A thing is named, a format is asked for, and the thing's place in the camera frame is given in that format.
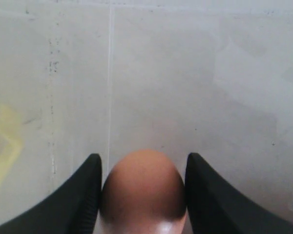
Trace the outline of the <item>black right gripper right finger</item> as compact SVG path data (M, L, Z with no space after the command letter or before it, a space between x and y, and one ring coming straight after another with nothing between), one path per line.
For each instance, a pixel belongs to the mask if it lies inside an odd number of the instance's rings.
M254 203L198 153L185 173L186 203L195 234L293 234L293 224Z

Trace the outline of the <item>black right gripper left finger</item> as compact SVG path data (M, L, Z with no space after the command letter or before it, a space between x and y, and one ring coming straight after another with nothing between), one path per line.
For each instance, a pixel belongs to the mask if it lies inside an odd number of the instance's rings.
M0 234L91 234L98 214L102 160L91 154L55 192L0 225Z

